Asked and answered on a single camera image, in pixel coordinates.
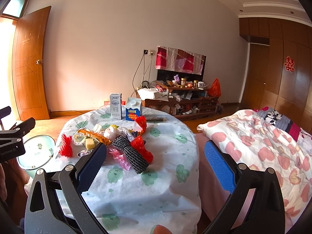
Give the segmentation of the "blue white Look carton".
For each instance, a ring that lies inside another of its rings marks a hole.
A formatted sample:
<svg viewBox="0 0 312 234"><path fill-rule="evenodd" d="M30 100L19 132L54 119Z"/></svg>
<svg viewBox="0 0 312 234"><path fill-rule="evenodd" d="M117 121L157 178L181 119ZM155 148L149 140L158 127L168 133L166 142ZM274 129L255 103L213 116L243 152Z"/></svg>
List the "blue white Look carton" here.
<svg viewBox="0 0 312 234"><path fill-rule="evenodd" d="M135 121L142 113L142 100L140 98L128 98L126 103L125 119Z"/></svg>

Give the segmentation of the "pink heart patterned quilt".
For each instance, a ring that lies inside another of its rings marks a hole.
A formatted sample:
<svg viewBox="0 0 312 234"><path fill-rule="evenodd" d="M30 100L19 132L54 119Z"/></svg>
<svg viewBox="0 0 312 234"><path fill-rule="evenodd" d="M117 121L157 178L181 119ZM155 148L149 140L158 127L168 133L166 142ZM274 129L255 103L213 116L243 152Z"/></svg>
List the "pink heart patterned quilt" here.
<svg viewBox="0 0 312 234"><path fill-rule="evenodd" d="M213 220L230 195L205 157L204 147L210 139L223 153L251 170L275 170L285 204L285 229L289 231L311 200L311 147L306 145L311 135L301 130L294 139L249 109L200 124L197 130L199 196L207 217Z"/></svg>

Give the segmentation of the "white box on cabinet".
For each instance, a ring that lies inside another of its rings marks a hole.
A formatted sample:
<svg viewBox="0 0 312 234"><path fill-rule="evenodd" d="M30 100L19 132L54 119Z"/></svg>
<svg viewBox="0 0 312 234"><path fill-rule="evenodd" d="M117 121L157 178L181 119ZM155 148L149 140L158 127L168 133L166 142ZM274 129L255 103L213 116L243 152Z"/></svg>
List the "white box on cabinet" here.
<svg viewBox="0 0 312 234"><path fill-rule="evenodd" d="M142 100L159 99L161 97L161 93L156 89L142 88L137 90L137 93Z"/></svg>

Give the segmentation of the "television with red cloth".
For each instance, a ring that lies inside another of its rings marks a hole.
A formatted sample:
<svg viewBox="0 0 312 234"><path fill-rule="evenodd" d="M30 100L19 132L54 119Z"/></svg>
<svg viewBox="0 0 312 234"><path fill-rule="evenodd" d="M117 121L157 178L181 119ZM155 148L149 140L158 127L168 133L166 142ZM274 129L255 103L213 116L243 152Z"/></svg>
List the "television with red cloth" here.
<svg viewBox="0 0 312 234"><path fill-rule="evenodd" d="M202 81L205 71L206 56L190 51L170 47L157 47L155 68L157 80L172 81L174 76L188 81Z"/></svg>

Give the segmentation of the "wooden wardrobe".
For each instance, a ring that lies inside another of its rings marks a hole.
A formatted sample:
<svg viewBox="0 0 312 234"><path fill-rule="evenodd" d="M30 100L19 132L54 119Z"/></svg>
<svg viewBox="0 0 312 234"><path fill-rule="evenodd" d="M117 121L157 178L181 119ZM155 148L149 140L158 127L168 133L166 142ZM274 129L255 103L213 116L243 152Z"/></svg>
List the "wooden wardrobe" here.
<svg viewBox="0 0 312 234"><path fill-rule="evenodd" d="M272 107L311 132L311 27L274 18L240 18L239 34L249 43L245 109ZM295 61L285 70L286 56Z"/></svg>

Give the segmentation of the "pink plastic wrapper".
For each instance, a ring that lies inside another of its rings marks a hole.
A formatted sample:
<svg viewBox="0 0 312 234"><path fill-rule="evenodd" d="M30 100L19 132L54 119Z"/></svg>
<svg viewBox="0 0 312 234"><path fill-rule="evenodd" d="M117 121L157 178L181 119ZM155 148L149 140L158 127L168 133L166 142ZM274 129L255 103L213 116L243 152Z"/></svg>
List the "pink plastic wrapper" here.
<svg viewBox="0 0 312 234"><path fill-rule="evenodd" d="M112 154L113 159L118 162L118 164L120 165L122 169L127 170L127 171L131 169L131 164L128 162L124 153L122 153L120 150L114 147L109 147L108 152Z"/></svg>

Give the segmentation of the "red crumpled wrapper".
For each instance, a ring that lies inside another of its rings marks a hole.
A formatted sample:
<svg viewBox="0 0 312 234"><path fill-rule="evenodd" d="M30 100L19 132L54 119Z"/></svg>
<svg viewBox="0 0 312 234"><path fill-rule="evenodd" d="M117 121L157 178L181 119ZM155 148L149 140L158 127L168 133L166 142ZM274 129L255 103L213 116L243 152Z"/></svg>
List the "red crumpled wrapper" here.
<svg viewBox="0 0 312 234"><path fill-rule="evenodd" d="M131 141L131 147L134 148L149 164L153 162L153 154L145 148L145 143L141 136L137 136Z"/></svg>

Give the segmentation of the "wooden TV cabinet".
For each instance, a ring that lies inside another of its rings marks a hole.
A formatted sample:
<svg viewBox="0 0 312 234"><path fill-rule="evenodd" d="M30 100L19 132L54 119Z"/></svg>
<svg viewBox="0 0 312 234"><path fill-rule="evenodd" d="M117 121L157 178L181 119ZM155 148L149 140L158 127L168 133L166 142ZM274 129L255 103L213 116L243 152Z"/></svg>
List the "wooden TV cabinet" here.
<svg viewBox="0 0 312 234"><path fill-rule="evenodd" d="M205 88L195 88L172 82L155 81L144 88L156 89L161 93L159 99L142 100L142 105L168 113L180 120L209 117L217 111L218 98L211 97Z"/></svg>

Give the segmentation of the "red orange snack wrapper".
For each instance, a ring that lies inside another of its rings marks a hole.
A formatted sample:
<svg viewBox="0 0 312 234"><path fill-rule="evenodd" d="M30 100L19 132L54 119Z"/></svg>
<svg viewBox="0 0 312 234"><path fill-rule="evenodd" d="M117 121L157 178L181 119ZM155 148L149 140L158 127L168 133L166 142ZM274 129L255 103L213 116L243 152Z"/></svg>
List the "red orange snack wrapper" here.
<svg viewBox="0 0 312 234"><path fill-rule="evenodd" d="M138 135L142 136L146 132L147 123L144 116L139 116L136 118L135 122L140 126L141 130L138 132Z"/></svg>

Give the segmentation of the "white blue milk carton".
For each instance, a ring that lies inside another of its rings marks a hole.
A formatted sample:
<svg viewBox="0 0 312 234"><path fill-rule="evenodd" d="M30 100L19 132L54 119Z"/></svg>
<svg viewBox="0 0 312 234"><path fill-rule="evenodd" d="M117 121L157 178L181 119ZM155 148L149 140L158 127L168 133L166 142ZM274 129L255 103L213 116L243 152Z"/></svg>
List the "white blue milk carton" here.
<svg viewBox="0 0 312 234"><path fill-rule="evenodd" d="M122 119L122 94L115 93L110 95L110 113L111 119Z"/></svg>

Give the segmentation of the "white green patterned tablecloth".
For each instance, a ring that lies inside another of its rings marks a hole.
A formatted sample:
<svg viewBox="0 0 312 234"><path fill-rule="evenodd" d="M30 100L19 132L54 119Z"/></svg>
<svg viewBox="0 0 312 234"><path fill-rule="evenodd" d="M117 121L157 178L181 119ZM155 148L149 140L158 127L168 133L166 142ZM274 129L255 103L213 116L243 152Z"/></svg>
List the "white green patterned tablecloth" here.
<svg viewBox="0 0 312 234"><path fill-rule="evenodd" d="M115 124L137 133L134 121L111 119L108 107L93 110L67 122L61 131L66 136L79 134L79 129L93 131L96 124ZM153 162L141 174L131 167L120 167L108 152L106 159L83 199L102 224L106 233L152 233L163 227L170 233L196 233L201 215L199 197L199 150L195 135L175 117L143 108L144 117L165 117L167 121L148 123L141 136ZM83 147L73 145L73 157L54 157L43 167L47 172L76 164Z"/></svg>

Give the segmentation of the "red double happiness sticker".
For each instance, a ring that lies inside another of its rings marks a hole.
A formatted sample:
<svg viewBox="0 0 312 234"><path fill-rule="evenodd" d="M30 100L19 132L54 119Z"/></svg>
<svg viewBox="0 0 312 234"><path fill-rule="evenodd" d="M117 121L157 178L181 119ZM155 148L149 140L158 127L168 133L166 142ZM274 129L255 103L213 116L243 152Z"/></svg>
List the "red double happiness sticker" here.
<svg viewBox="0 0 312 234"><path fill-rule="evenodd" d="M290 56L286 56L284 67L286 71L293 73L295 71L295 61Z"/></svg>

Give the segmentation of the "clear yellow printed plastic bag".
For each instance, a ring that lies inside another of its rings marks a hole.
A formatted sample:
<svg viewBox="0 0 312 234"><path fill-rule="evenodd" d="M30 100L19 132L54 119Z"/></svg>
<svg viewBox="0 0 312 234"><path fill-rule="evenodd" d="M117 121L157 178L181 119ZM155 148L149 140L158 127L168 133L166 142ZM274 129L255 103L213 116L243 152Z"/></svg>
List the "clear yellow printed plastic bag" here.
<svg viewBox="0 0 312 234"><path fill-rule="evenodd" d="M126 136L128 140L131 142L135 137L137 137L137 133L132 130L119 126L118 129L110 128L110 124L96 124L93 128L93 132L98 133L106 137L107 139L113 141L118 136Z"/></svg>

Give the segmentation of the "red foam net piece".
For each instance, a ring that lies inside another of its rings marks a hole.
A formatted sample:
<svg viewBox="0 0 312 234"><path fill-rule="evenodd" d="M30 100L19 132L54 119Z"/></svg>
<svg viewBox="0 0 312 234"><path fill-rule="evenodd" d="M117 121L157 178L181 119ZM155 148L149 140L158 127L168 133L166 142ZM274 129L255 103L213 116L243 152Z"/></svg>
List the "red foam net piece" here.
<svg viewBox="0 0 312 234"><path fill-rule="evenodd" d="M73 149L71 147L72 136L61 135L61 146L59 150L60 156L73 157Z"/></svg>

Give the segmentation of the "black foam net sleeve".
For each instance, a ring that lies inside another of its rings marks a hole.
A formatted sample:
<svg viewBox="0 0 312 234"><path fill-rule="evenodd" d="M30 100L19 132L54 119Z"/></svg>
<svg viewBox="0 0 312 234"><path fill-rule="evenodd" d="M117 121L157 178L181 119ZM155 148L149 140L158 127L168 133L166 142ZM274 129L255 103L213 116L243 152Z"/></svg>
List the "black foam net sleeve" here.
<svg viewBox="0 0 312 234"><path fill-rule="evenodd" d="M148 168L149 163L131 146L131 142L126 136L120 135L116 137L112 145L118 150L123 151L125 157L137 174L141 174Z"/></svg>

